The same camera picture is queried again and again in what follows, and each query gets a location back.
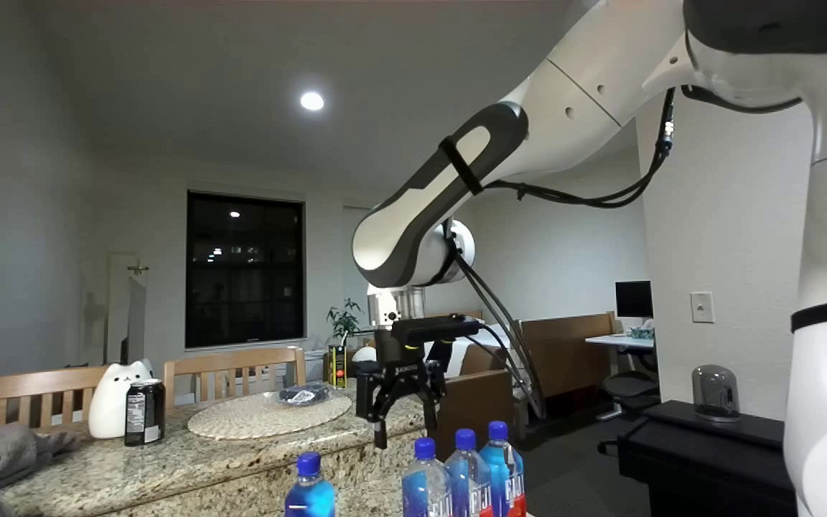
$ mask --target table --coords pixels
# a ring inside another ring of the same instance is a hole
[[[301,452],[319,452],[321,472],[340,490],[340,516],[400,516],[400,478],[415,441],[426,434],[416,398],[389,415],[389,449],[373,449],[372,424],[353,408],[334,424],[268,437],[208,441],[166,424],[158,447],[130,449],[100,441],[33,480],[3,490],[10,516],[281,516]]]

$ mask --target window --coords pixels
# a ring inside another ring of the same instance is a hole
[[[188,347],[301,335],[301,205],[191,194]]]

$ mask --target light switch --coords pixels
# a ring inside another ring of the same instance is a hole
[[[713,325],[713,293],[692,291],[690,303],[692,303],[692,322]]]

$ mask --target granite countertop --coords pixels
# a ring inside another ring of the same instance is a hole
[[[301,452],[336,455],[373,444],[373,426],[359,419],[353,405],[326,426],[264,441],[208,441],[185,424],[188,416],[169,419],[158,447],[87,444],[62,467],[3,490],[0,500],[11,516],[110,516],[281,468]],[[389,415],[389,434],[416,431],[422,431],[422,405],[406,398]]]

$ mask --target computer monitor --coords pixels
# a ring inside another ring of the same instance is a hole
[[[616,283],[616,306],[620,320],[653,320],[650,283]]]

